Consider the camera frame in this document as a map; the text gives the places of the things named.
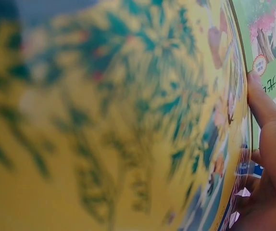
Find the hand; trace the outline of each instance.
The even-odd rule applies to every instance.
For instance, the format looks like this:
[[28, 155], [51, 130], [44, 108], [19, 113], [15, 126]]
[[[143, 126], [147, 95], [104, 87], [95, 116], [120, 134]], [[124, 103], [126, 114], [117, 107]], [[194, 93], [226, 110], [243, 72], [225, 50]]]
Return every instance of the hand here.
[[248, 103], [260, 128], [260, 148], [252, 160], [264, 167], [261, 179], [249, 176], [246, 188], [251, 196], [243, 198], [240, 218], [234, 231], [276, 230], [276, 104], [264, 92], [257, 73], [248, 74]]

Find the fingernail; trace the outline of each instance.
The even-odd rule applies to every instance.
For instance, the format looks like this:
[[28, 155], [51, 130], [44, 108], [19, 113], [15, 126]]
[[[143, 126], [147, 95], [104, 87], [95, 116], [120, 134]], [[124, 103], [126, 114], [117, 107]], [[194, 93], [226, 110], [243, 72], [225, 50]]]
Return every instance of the fingernail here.
[[250, 71], [248, 73], [248, 80], [253, 80], [255, 82], [258, 82], [259, 84], [262, 84], [261, 77], [256, 71]]

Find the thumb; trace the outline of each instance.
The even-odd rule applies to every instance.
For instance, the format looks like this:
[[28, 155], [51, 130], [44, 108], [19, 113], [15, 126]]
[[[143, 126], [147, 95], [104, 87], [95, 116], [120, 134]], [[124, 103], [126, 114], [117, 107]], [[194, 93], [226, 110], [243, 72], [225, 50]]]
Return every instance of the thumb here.
[[249, 72], [247, 82], [248, 104], [260, 128], [262, 128], [265, 124], [276, 120], [276, 104], [264, 92], [258, 73]]

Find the tree trunk illustration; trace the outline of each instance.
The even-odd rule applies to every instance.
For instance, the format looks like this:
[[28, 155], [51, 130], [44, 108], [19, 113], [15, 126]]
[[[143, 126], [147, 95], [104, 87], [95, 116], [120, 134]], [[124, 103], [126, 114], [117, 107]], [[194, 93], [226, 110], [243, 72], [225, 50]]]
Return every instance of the tree trunk illustration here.
[[267, 62], [269, 63], [273, 61], [275, 57], [272, 53], [272, 49], [271, 49], [271, 45], [269, 44], [268, 37], [261, 29], [258, 29], [257, 40], [258, 40], [260, 49], [262, 51], [262, 54], [265, 56]]

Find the book page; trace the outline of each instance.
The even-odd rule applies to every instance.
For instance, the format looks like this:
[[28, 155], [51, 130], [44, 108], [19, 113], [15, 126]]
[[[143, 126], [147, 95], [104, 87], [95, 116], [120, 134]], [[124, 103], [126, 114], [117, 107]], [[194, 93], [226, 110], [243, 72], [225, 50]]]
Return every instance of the book page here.
[[224, 231], [250, 148], [228, 1], [0, 1], [0, 231]]

